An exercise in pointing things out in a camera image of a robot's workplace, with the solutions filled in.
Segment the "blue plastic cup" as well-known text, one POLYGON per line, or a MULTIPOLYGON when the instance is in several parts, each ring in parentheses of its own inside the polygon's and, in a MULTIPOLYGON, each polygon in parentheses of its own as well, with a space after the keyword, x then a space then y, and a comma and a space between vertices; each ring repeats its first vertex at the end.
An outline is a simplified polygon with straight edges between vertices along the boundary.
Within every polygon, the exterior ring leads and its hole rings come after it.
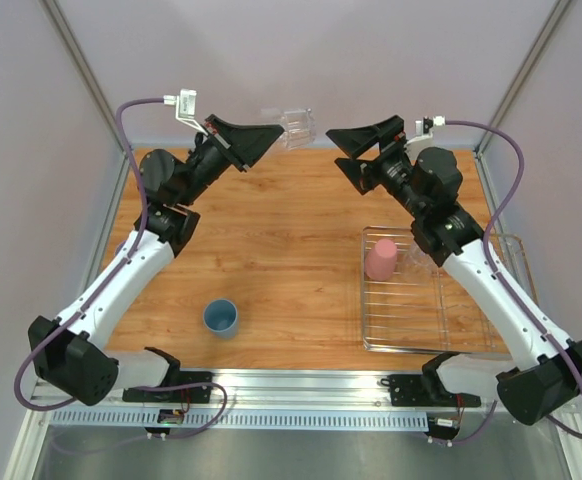
POLYGON ((216 299, 203 310, 203 324, 214 335, 232 339, 237 335, 239 315, 235 304, 228 299, 216 299))

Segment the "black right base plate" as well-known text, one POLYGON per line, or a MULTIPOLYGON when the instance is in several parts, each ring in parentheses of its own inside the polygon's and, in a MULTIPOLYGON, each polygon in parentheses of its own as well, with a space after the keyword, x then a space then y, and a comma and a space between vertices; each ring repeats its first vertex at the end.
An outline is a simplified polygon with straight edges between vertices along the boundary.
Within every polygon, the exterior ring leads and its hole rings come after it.
POLYGON ((477 408, 482 402, 475 395, 431 393, 421 374, 391 374, 380 383, 388 389, 394 407, 468 407, 477 408))

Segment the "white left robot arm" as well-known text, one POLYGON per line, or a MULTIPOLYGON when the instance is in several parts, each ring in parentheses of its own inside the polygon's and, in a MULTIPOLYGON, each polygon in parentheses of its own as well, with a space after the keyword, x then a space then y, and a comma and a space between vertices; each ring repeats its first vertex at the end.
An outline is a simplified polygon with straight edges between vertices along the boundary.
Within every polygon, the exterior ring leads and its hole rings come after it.
POLYGON ((180 362, 146 347, 105 350, 118 322, 152 279, 193 236, 200 220, 191 205, 227 169, 252 168, 284 134, 279 124, 235 125, 209 116, 185 160, 148 152, 138 170, 147 209, 124 245, 91 286, 54 319, 36 318, 28 331, 38 377, 75 401, 93 406, 115 390, 147 391, 168 401, 180 389, 180 362))

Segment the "purple plastic cup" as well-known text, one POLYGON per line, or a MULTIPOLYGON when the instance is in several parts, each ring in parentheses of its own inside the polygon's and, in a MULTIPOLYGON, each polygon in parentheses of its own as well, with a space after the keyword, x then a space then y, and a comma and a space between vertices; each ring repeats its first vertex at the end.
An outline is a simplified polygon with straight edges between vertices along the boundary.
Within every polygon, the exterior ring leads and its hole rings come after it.
POLYGON ((114 256, 117 256, 119 254, 119 252, 123 249, 125 243, 121 242, 120 244, 118 244, 114 250, 114 256))

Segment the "clear glass cup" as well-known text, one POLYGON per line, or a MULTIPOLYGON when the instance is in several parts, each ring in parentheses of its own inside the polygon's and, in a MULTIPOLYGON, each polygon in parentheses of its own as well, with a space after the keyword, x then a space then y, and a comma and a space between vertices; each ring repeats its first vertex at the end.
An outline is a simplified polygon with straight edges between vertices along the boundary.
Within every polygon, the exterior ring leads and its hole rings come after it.
POLYGON ((424 284, 437 275, 438 267, 430 256, 413 242, 401 260, 399 271, 405 282, 410 284, 424 284))
POLYGON ((316 138, 316 125, 311 108, 279 109, 263 108, 261 119, 266 123, 279 124, 284 132, 271 148, 278 153, 306 148, 316 138))

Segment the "aluminium frame post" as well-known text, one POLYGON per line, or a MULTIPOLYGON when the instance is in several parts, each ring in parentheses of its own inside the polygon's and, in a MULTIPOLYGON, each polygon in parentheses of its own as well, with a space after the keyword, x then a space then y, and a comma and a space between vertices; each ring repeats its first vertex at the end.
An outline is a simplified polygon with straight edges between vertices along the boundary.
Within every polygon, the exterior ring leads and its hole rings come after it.
POLYGON ((545 51, 549 47, 574 4, 575 1, 573 0, 557 0, 553 2, 546 19, 543 21, 538 33, 535 35, 535 38, 533 39, 520 66, 510 81, 505 94, 492 115, 488 123, 490 127, 497 129, 502 128, 508 114, 514 107, 536 67, 539 65, 545 51))
POLYGON ((102 120, 105 122, 107 130, 114 138, 119 149, 124 151, 122 139, 118 133, 115 121, 115 112, 107 101, 60 3, 56 0, 39 0, 38 3, 56 32, 60 43, 73 64, 78 77, 84 84, 88 95, 95 104, 102 120))

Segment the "pink plastic cup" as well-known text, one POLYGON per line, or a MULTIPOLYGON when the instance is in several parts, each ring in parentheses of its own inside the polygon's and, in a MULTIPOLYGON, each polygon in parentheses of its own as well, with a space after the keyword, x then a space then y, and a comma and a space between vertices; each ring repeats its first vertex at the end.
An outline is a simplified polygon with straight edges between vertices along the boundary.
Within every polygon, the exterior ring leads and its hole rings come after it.
POLYGON ((378 240, 365 257, 364 271, 374 281, 386 281, 394 272, 397 263, 396 244, 387 238, 378 240))

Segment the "aluminium front rail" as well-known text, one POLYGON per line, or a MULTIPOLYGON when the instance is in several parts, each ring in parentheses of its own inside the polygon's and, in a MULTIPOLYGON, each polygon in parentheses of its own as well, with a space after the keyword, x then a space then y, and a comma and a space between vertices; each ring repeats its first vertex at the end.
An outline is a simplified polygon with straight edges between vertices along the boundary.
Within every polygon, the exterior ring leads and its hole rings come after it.
POLYGON ((192 369, 185 373, 185 384, 213 381, 215 387, 196 387, 188 391, 145 392, 130 394, 121 390, 108 393, 98 407, 143 406, 174 408, 192 406, 217 408, 223 392, 228 394, 228 406, 238 409, 421 409, 450 411, 488 407, 490 401, 480 398, 477 408, 468 407, 394 407, 388 389, 380 381, 391 374, 416 372, 346 371, 346 370, 275 370, 275 369, 192 369))

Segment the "aluminium frame post left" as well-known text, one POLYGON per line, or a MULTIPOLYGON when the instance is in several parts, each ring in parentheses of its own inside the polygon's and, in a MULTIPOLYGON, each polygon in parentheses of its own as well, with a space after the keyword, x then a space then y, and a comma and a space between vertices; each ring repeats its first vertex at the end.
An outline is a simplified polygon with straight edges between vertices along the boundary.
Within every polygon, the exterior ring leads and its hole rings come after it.
POLYGON ((88 95, 95 104, 102 120, 105 122, 107 130, 114 138, 119 149, 124 151, 122 139, 118 133, 115 121, 115 112, 107 101, 60 3, 56 0, 39 0, 38 3, 56 32, 60 43, 73 64, 78 77, 84 84, 88 95))

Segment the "aluminium frame post right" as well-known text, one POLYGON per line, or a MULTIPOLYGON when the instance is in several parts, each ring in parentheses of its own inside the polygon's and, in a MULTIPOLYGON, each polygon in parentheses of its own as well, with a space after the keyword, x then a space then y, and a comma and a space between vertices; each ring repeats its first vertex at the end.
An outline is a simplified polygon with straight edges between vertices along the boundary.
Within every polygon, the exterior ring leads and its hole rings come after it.
POLYGON ((535 35, 535 38, 533 39, 520 66, 510 81, 505 94, 492 115, 488 123, 490 127, 497 129, 502 128, 508 114, 514 107, 536 67, 539 65, 545 51, 549 47, 574 4, 575 1, 573 0, 557 0, 553 2, 546 19, 543 21, 538 33, 535 35))

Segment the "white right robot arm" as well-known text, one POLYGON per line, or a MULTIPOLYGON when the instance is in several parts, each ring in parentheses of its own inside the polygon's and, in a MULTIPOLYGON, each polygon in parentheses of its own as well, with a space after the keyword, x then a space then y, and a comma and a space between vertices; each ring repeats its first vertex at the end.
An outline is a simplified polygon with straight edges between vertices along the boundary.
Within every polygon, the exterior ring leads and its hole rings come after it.
POLYGON ((424 254, 450 275, 493 324, 509 361, 440 354, 422 368, 427 401, 456 394, 490 399, 520 423, 547 419, 582 439, 582 340, 556 325, 517 283, 493 247, 491 225, 481 227, 458 200, 463 176, 455 155, 433 144, 442 116, 423 118, 407 138, 394 115, 368 126, 330 129, 341 150, 338 168, 360 194, 376 187, 412 216, 411 232, 424 254))

